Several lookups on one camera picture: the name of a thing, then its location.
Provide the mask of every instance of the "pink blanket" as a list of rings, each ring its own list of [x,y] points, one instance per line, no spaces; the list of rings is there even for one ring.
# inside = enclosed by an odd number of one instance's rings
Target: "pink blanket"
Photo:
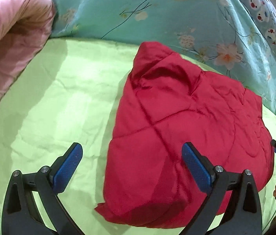
[[[0,0],[0,99],[51,34],[52,0]]]

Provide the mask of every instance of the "silver bolt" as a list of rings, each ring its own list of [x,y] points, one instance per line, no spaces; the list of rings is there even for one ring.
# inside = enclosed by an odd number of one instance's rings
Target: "silver bolt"
[[[42,173],[46,173],[48,170],[49,170],[49,167],[48,167],[48,166],[43,166],[43,167],[41,168],[41,172],[42,172]]]
[[[251,172],[251,170],[249,170],[249,169],[246,169],[244,172],[245,172],[248,176],[251,176],[251,175],[252,175],[252,172]]]
[[[16,171],[13,172],[13,176],[14,176],[14,177],[17,177],[19,174],[20,174],[20,171],[19,171],[19,170],[16,170]]]
[[[223,172],[224,171],[224,169],[223,169],[223,167],[222,166],[215,166],[215,170],[217,171],[217,172]]]

